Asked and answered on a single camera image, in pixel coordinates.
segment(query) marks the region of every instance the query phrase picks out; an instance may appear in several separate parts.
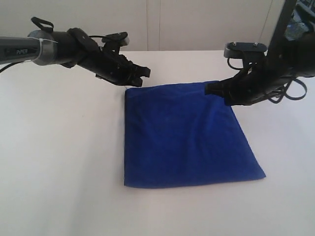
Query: white wall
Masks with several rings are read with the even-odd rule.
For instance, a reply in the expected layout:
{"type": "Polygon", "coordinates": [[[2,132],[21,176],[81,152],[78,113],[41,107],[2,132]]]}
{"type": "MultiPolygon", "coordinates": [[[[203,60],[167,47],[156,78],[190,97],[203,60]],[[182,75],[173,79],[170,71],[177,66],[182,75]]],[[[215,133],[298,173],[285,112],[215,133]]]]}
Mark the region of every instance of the white wall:
{"type": "Polygon", "coordinates": [[[127,51],[220,50],[226,42],[269,44],[284,0],[3,0],[0,36],[27,36],[32,16],[56,30],[127,31],[127,51]]]}
{"type": "MultiPolygon", "coordinates": [[[[152,69],[145,86],[235,74],[222,51],[126,56],[152,69]]],[[[314,235],[315,80],[303,81],[302,101],[234,107],[267,178],[145,190],[123,186],[124,87],[80,67],[8,69],[0,74],[0,235],[314,235]]]]}

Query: blue towel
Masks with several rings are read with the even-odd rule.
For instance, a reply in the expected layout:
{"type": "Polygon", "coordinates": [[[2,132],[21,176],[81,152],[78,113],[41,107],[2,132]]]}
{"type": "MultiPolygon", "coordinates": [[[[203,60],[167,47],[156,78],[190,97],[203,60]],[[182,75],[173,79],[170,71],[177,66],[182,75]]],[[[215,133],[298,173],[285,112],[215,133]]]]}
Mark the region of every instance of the blue towel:
{"type": "Polygon", "coordinates": [[[169,188],[261,179],[244,133],[204,83],[125,94],[125,186],[169,188]]]}

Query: white table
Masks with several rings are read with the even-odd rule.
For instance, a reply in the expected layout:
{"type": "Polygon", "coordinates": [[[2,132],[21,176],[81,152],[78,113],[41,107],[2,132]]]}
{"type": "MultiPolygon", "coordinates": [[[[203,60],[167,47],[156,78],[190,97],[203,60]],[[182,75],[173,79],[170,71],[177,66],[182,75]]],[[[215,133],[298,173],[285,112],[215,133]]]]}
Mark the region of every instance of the white table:
{"type": "MultiPolygon", "coordinates": [[[[145,86],[222,80],[222,51],[128,52],[145,86]]],[[[80,67],[0,75],[1,236],[315,234],[315,79],[307,97],[234,107],[267,178],[173,189],[123,186],[124,87],[80,67]]]]}

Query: folded towel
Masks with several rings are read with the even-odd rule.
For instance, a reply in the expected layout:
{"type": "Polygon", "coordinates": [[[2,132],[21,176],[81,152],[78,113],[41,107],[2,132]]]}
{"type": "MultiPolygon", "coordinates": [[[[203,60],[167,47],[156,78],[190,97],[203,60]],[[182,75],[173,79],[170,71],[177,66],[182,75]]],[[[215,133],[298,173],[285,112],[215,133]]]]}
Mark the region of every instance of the folded towel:
{"type": "Polygon", "coordinates": [[[261,179],[232,111],[205,83],[125,94],[125,186],[168,188],[261,179]]]}

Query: white tabletop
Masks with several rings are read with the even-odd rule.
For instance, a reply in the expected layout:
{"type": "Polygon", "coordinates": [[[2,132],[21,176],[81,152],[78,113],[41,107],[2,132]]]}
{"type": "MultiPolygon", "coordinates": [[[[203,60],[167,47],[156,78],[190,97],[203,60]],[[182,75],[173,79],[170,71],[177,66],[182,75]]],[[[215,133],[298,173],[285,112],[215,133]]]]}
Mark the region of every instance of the white tabletop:
{"type": "MultiPolygon", "coordinates": [[[[236,73],[222,51],[125,55],[151,68],[145,86],[236,73]]],[[[302,101],[234,107],[267,178],[149,190],[123,185],[124,87],[80,67],[8,69],[0,75],[0,235],[314,235],[315,79],[304,81],[302,101]]]]}

